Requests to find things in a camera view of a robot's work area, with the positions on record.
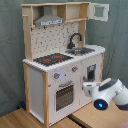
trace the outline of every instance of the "door handle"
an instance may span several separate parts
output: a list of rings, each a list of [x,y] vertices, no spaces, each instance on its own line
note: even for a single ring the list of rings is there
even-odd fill
[[[84,82],[88,82],[87,78],[85,76],[83,76],[83,81]]]
[[[61,84],[61,85],[59,85],[59,87],[66,87],[66,86],[70,85],[72,82],[73,82],[73,81],[70,80],[70,81],[68,81],[66,84]]]

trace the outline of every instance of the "dotted backsplash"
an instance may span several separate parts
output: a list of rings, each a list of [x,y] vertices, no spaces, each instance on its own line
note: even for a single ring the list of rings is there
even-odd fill
[[[32,32],[33,58],[67,49],[70,37],[78,33],[79,22],[35,27]],[[78,46],[78,36],[73,38],[73,43]]]

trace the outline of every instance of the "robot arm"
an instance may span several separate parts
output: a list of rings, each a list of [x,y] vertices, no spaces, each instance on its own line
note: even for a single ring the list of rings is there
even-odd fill
[[[98,110],[106,110],[112,99],[120,110],[128,110],[128,89],[119,79],[84,82],[83,90],[86,96],[92,97],[93,105]]]

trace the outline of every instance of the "burner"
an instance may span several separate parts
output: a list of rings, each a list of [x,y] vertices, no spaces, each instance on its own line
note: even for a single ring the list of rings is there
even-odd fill
[[[56,63],[61,63],[63,61],[69,60],[69,59],[73,59],[73,57],[63,55],[60,53],[55,53],[55,54],[51,54],[48,56],[36,58],[33,61],[37,62],[39,64],[42,64],[42,65],[45,65],[45,66],[50,66],[50,65],[54,65]]]

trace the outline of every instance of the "knob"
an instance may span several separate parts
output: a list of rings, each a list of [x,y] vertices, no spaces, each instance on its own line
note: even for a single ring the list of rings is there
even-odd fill
[[[77,67],[73,67],[73,68],[72,68],[72,71],[73,71],[73,72],[75,72],[76,70],[78,70]]]
[[[55,74],[54,74],[54,78],[55,78],[55,79],[58,79],[59,77],[60,77],[60,75],[59,75],[58,73],[55,73]]]

